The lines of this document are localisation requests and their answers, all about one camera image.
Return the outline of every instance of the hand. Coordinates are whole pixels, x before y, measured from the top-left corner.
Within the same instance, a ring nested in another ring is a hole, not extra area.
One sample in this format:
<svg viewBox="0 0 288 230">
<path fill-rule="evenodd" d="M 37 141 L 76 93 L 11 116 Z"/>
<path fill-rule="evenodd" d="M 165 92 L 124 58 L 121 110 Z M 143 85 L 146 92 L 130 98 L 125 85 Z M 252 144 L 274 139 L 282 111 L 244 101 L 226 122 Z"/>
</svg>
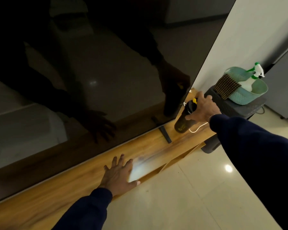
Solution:
<svg viewBox="0 0 288 230">
<path fill-rule="evenodd" d="M 186 120 L 208 122 L 212 115 L 221 114 L 218 106 L 212 101 L 211 95 L 204 98 L 203 92 L 200 91 L 197 92 L 195 97 L 197 98 L 197 108 L 192 114 L 185 116 Z"/>
<path fill-rule="evenodd" d="M 113 130 L 116 129 L 116 126 L 110 120 L 107 120 L 104 117 L 105 115 L 107 114 L 102 111 L 82 109 L 75 115 L 75 118 L 93 135 L 97 143 L 97 132 L 99 132 L 106 141 L 109 141 L 107 134 L 112 137 L 115 136 Z"/>
<path fill-rule="evenodd" d="M 181 89 L 187 90 L 190 87 L 190 77 L 173 65 L 166 62 L 164 59 L 156 65 L 161 81 L 162 92 L 166 93 L 175 82 Z"/>
<path fill-rule="evenodd" d="M 132 170 L 132 161 L 133 160 L 130 159 L 126 162 L 125 166 L 123 166 L 124 155 L 122 154 L 116 165 L 117 157 L 114 157 L 110 169 L 106 165 L 104 166 L 105 174 L 99 187 L 108 189 L 114 197 L 116 195 L 124 194 L 139 185 L 140 181 L 127 182 L 128 176 Z"/>
</svg>

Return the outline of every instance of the television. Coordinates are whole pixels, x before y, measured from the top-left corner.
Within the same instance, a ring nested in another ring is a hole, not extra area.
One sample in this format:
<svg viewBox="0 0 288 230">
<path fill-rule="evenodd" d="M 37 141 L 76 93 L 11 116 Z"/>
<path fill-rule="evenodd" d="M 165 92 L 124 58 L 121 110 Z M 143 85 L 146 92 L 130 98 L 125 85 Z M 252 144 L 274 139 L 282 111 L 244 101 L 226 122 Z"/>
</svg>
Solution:
<svg viewBox="0 0 288 230">
<path fill-rule="evenodd" d="M 7 2 L 0 200 L 175 119 L 235 0 Z"/>
</svg>

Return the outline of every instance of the white tile floor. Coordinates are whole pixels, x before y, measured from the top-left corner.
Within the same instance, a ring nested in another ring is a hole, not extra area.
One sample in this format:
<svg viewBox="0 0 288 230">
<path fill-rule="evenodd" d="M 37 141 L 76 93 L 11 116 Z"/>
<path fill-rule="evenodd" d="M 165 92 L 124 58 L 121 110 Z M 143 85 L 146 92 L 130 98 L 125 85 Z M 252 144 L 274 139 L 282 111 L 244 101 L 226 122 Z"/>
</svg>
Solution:
<svg viewBox="0 0 288 230">
<path fill-rule="evenodd" d="M 288 121 L 265 108 L 251 121 L 288 138 Z M 232 166 L 231 173 L 225 166 Z M 108 207 L 107 229 L 281 229 L 222 147 L 195 151 Z"/>
</svg>

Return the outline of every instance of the plastic basket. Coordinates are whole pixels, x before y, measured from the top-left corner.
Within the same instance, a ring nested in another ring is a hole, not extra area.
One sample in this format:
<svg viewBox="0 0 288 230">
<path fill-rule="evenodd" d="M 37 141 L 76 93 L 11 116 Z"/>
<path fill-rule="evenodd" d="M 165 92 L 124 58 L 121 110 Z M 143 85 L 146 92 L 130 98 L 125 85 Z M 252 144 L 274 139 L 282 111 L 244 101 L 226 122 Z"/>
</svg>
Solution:
<svg viewBox="0 0 288 230">
<path fill-rule="evenodd" d="M 224 74 L 229 74 L 236 82 L 246 81 L 253 75 L 253 73 L 246 72 L 245 69 L 239 67 L 231 67 L 227 69 Z M 246 105 L 268 91 L 267 84 L 261 79 L 257 79 L 252 84 L 252 88 L 252 92 L 249 92 L 242 87 L 239 87 L 229 96 L 229 99 L 239 105 Z"/>
</svg>

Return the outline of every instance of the navy blue sleeve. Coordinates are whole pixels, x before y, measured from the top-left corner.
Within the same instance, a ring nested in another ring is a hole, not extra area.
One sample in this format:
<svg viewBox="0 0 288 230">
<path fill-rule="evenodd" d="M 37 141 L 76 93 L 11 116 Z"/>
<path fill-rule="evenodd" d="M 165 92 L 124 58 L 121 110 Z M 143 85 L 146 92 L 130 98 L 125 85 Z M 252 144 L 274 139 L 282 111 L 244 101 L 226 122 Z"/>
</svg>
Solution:
<svg viewBox="0 0 288 230">
<path fill-rule="evenodd" d="M 266 209 L 288 229 L 288 139 L 226 115 L 212 116 L 210 128 Z"/>
<path fill-rule="evenodd" d="M 112 193 L 97 188 L 89 196 L 76 201 L 59 219 L 52 230 L 96 230 L 101 229 L 107 218 L 107 207 Z"/>
</svg>

